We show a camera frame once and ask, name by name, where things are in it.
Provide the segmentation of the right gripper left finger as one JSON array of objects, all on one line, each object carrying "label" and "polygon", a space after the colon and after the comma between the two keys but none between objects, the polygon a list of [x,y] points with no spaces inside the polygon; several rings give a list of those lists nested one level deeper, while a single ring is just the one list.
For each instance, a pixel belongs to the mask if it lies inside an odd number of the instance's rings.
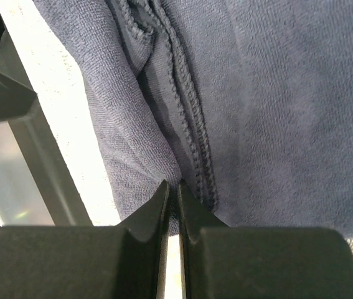
[{"label": "right gripper left finger", "polygon": [[115,226],[0,227],[0,298],[162,298],[168,197]]}]

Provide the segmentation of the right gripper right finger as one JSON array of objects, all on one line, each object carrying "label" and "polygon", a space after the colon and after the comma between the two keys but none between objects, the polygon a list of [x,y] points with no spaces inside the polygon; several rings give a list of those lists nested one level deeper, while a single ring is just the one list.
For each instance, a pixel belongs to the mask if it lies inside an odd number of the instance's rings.
[{"label": "right gripper right finger", "polygon": [[184,298],[353,298],[353,254],[322,227],[231,228],[177,191]]}]

